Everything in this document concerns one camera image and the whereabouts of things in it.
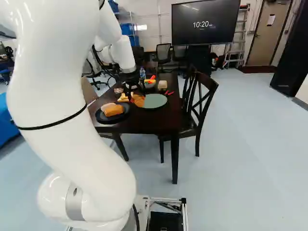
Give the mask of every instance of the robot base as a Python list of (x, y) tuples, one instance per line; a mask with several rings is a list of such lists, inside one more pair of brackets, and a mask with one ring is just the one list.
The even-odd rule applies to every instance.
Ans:
[[(157, 198), (138, 195), (135, 200), (140, 231), (188, 231), (186, 199)], [(67, 231), (82, 231), (72, 227)], [(122, 231), (137, 231), (136, 219), (131, 210)]]

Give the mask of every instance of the blue couch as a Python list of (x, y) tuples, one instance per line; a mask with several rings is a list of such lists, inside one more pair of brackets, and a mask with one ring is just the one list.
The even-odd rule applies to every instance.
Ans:
[(6, 105), (6, 93), (3, 93), (0, 95), (0, 147), (18, 134), (18, 128), (11, 123), (11, 115)]

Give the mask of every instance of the table top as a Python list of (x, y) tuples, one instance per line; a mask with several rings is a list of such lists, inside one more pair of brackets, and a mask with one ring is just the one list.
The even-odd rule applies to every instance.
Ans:
[(174, 94), (168, 96), (167, 104), (158, 109), (146, 110), (129, 103), (129, 116), (119, 123), (113, 125), (100, 124), (96, 120), (95, 113), (103, 104), (117, 102), (119, 96), (114, 93), (114, 88), (121, 87), (121, 83), (116, 83), (93, 102), (88, 110), (98, 133), (165, 134), (178, 132), (182, 117), (177, 74), (159, 74), (156, 78), (156, 84), (159, 80), (167, 80), (169, 92), (174, 91)]

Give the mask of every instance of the dining table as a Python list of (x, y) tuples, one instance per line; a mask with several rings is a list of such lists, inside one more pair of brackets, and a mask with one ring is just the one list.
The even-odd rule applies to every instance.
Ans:
[(160, 80), (167, 81), (167, 90), (173, 92), (167, 97), (167, 103), (157, 109), (147, 110), (129, 103), (129, 115), (122, 121), (115, 124), (101, 124), (96, 119), (96, 112), (106, 103), (116, 103), (119, 98), (115, 94), (115, 88), (121, 88), (122, 83), (115, 83), (108, 91), (96, 99), (89, 107), (89, 113), (93, 125), (98, 133), (111, 134), (155, 134), (171, 136), (171, 162), (172, 162), (172, 183), (178, 182), (179, 165), (179, 131), (182, 122), (181, 98), (179, 82), (176, 72), (160, 73), (156, 77), (156, 86), (150, 93), (162, 93), (157, 89)]

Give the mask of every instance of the table leg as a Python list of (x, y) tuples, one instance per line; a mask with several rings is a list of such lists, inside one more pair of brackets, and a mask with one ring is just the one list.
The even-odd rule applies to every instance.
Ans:
[(171, 160), (172, 160), (172, 183), (178, 183), (178, 168), (179, 168), (179, 144), (180, 139), (178, 134), (172, 134), (171, 137)]
[(121, 140), (120, 134), (112, 134), (112, 139), (115, 141), (115, 143), (117, 144), (117, 147), (119, 148), (123, 158), (125, 161), (129, 161), (129, 157), (126, 153), (124, 144)]

